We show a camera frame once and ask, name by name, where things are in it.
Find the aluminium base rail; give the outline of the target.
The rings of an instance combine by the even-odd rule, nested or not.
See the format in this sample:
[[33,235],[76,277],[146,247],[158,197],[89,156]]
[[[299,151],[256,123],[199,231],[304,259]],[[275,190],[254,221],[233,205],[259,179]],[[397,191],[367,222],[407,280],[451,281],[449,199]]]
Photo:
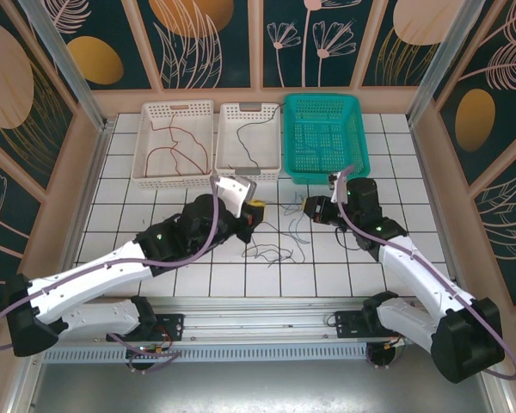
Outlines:
[[361,298],[151,297],[158,313],[184,316],[181,344],[236,345],[333,342],[336,311],[358,310]]

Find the teal plastic basket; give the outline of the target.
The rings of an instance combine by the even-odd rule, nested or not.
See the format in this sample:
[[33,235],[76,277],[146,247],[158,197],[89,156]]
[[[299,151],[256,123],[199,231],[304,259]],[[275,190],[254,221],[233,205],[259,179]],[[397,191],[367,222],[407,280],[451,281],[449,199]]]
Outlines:
[[284,100],[284,165],[298,185],[327,185],[329,174],[371,172],[361,107],[355,96],[289,94]]

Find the large white plastic basket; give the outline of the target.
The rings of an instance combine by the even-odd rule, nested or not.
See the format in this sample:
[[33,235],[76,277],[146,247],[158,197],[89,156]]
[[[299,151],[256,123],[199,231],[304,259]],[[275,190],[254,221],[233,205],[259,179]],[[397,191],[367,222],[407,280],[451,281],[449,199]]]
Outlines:
[[131,181],[142,189],[200,188],[213,173],[213,101],[142,106]]

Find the aluminium frame post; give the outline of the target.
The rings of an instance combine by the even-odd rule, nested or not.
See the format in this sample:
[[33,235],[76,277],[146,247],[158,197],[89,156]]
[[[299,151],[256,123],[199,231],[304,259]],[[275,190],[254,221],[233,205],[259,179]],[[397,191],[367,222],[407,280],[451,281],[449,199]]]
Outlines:
[[464,0],[459,8],[445,38],[434,54],[431,64],[427,67],[414,100],[410,104],[407,113],[410,129],[416,126],[433,99],[435,90],[439,87],[452,61],[457,56],[461,45],[463,45],[470,30],[476,23],[484,4],[485,0]]
[[107,125],[107,118],[102,113],[87,82],[72,58],[68,48],[52,24],[45,7],[40,0],[18,0],[27,18],[33,23],[36,33],[42,39],[48,52],[52,55],[65,80],[70,85],[82,108],[92,124],[100,131]]

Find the aluminium side rail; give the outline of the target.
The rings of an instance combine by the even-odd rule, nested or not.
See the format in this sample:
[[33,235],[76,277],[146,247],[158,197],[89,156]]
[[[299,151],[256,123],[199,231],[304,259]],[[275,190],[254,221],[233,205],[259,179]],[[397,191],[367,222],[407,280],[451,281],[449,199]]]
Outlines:
[[54,239],[61,247],[61,253],[50,271],[52,274],[70,270],[76,264],[115,122],[114,117],[105,119],[103,128],[95,130],[90,141],[77,140],[59,161],[58,176],[53,178],[53,185],[60,195],[53,200],[52,210],[56,217],[54,224],[63,225],[65,229]]
[[450,243],[451,239],[447,236],[447,225],[442,214],[439,197],[434,185],[435,181],[433,179],[432,168],[428,163],[428,140],[431,137],[435,138],[437,136],[436,130],[429,126],[426,120],[416,121],[409,127],[409,129],[414,140],[416,156],[418,158],[418,163],[425,183],[427,197],[432,209],[433,220],[439,235],[441,249],[445,258],[445,265],[447,266],[448,277],[458,286],[462,286],[459,274],[459,266],[453,256],[453,248]]

